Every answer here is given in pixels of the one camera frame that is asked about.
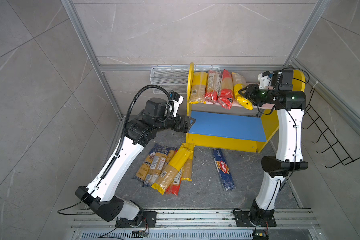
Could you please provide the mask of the yellow shelf with coloured boards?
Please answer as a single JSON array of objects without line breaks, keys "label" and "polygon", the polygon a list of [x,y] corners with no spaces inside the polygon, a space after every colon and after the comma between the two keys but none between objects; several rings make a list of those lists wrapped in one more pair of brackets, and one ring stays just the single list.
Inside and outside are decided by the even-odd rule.
[{"label": "yellow shelf with coloured boards", "polygon": [[[305,90],[304,73],[292,70],[293,90]],[[186,135],[186,142],[196,146],[260,153],[275,133],[279,134],[277,112],[266,110],[260,117],[225,115],[193,111],[187,105],[187,114],[196,120]]]}]

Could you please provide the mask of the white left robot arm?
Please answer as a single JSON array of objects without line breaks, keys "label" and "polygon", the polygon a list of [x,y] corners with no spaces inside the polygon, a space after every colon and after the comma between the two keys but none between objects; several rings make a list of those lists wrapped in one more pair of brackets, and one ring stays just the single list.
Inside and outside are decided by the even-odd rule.
[{"label": "white left robot arm", "polygon": [[142,208],[116,197],[115,191],[131,163],[157,132],[190,130],[195,119],[177,113],[183,99],[179,94],[174,94],[171,101],[149,99],[145,109],[127,123],[125,134],[99,174],[87,186],[77,188],[75,195],[101,219],[110,222],[122,218],[136,224],[141,221]]}]

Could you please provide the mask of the blue clear spaghetti bag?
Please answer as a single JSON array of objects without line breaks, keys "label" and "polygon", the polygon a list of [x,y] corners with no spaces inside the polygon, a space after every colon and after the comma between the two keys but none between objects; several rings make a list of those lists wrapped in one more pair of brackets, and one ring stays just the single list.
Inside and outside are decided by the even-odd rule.
[{"label": "blue clear spaghetti bag", "polygon": [[169,154],[169,147],[159,145],[157,150],[155,151],[153,161],[146,175],[144,186],[150,187],[152,186],[163,169],[164,163]]}]

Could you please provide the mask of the blue Ankara spaghetti bag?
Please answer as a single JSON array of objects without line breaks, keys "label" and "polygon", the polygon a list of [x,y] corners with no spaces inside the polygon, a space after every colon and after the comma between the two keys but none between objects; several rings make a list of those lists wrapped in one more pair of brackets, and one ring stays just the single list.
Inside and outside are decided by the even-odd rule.
[{"label": "blue Ankara spaghetti bag", "polygon": [[140,181],[141,183],[144,183],[146,176],[148,174],[148,171],[151,167],[151,164],[154,160],[156,152],[161,148],[160,145],[155,144],[154,147],[149,151],[148,156],[143,161],[141,167],[137,171],[137,173],[134,176],[134,179]]}]

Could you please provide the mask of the red labelled spaghetti bag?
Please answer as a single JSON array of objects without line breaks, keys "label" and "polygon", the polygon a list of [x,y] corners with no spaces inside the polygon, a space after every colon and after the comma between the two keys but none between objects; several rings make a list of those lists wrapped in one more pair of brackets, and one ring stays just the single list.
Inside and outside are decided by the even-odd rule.
[{"label": "red labelled spaghetti bag", "polygon": [[215,104],[218,101],[218,92],[220,90],[222,74],[217,71],[209,70],[208,80],[205,92],[205,101]]}]

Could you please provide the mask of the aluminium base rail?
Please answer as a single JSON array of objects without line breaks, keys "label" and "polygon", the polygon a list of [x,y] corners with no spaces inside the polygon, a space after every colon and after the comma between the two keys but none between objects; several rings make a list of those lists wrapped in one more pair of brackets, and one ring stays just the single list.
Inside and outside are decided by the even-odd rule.
[{"label": "aluminium base rail", "polygon": [[66,240],[324,240],[310,209],[278,209],[259,223],[248,210],[148,209],[138,226],[127,220],[106,222],[90,211],[72,217]]}]

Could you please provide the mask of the yellow topped spaghetti bag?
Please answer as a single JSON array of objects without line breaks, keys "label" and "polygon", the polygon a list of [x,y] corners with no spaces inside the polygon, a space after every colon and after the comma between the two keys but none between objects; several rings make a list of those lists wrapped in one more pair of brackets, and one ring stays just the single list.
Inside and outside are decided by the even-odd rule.
[{"label": "yellow topped spaghetti bag", "polygon": [[208,80],[208,73],[197,72],[194,73],[189,103],[199,104],[205,100],[206,85]]}]

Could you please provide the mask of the red clear spaghetti bag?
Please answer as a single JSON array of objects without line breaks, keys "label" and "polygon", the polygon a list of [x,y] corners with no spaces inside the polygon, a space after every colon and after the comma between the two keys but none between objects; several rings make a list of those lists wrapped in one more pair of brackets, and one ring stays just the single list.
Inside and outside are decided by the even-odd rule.
[{"label": "red clear spaghetti bag", "polygon": [[166,190],[166,194],[173,194],[175,196],[179,195],[180,186],[182,182],[182,171],[180,170],[178,174],[175,176],[173,182],[170,184],[170,186]]}]

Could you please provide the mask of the short yellow spaghetti bag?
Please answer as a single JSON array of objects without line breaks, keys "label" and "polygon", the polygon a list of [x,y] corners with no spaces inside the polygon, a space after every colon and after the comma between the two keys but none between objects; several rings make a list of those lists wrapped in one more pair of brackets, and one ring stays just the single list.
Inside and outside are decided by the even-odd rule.
[{"label": "short yellow spaghetti bag", "polygon": [[182,181],[192,181],[193,157],[194,155],[191,154],[183,166]]}]

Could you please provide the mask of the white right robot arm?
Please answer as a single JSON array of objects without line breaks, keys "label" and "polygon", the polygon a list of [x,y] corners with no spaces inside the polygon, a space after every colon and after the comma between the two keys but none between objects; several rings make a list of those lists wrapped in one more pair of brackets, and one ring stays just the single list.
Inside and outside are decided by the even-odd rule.
[{"label": "white right robot arm", "polygon": [[301,151],[302,120],[306,95],[303,91],[261,90],[259,85],[249,84],[239,90],[239,94],[254,106],[272,104],[272,112],[277,112],[279,121],[279,144],[274,157],[262,158],[264,178],[261,189],[249,213],[253,226],[269,222],[275,211],[278,192],[296,171],[308,168]]}]

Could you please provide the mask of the blue Barilla spaghetti box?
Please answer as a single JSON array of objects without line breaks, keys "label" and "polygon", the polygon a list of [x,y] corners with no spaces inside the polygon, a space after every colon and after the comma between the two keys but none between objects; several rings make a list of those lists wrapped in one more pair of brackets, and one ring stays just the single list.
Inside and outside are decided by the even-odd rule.
[{"label": "blue Barilla spaghetti box", "polygon": [[212,153],[223,190],[224,191],[234,190],[236,186],[234,183],[234,179],[231,175],[230,168],[224,157],[223,151],[221,149],[213,149]]}]

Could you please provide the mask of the long yellow spaghetti bag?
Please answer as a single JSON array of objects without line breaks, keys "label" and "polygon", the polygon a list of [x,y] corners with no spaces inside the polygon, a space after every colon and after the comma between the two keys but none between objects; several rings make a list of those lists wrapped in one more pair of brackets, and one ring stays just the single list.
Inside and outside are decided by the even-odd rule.
[{"label": "long yellow spaghetti bag", "polygon": [[185,143],[175,153],[168,165],[164,168],[158,179],[153,183],[152,188],[163,195],[175,177],[180,172],[186,161],[194,153],[195,144]]}]

